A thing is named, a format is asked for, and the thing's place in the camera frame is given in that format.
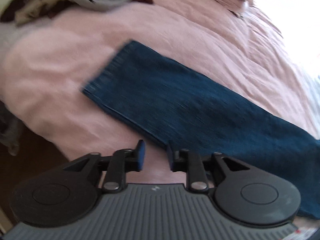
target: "pink bedsheet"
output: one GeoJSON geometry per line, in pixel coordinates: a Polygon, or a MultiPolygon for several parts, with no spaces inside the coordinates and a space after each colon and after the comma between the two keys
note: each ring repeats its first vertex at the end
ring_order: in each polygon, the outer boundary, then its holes
{"type": "MultiPolygon", "coordinates": [[[[70,159],[134,147],[138,133],[81,93],[129,39],[203,73],[314,136],[308,98],[279,30],[257,8],[243,19],[214,0],[154,0],[108,13],[71,9],[18,42],[4,66],[9,109],[70,159]]],[[[144,171],[128,181],[184,182],[163,150],[147,145],[144,171]]]]}

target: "black mount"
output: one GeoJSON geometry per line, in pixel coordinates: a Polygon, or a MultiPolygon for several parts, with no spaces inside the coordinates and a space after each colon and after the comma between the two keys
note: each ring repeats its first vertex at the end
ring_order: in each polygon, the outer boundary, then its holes
{"type": "MultiPolygon", "coordinates": [[[[127,188],[125,174],[140,171],[145,144],[112,156],[90,153],[21,183],[11,208],[19,221],[57,227],[84,217],[102,194],[127,188]],[[98,188],[102,171],[107,171],[98,188]]],[[[290,182],[221,153],[201,157],[186,149],[167,147],[170,168],[187,174],[186,190],[207,195],[221,214],[250,227],[271,227],[293,220],[300,193],[290,182]],[[209,180],[214,188],[209,188],[209,180]]]]}

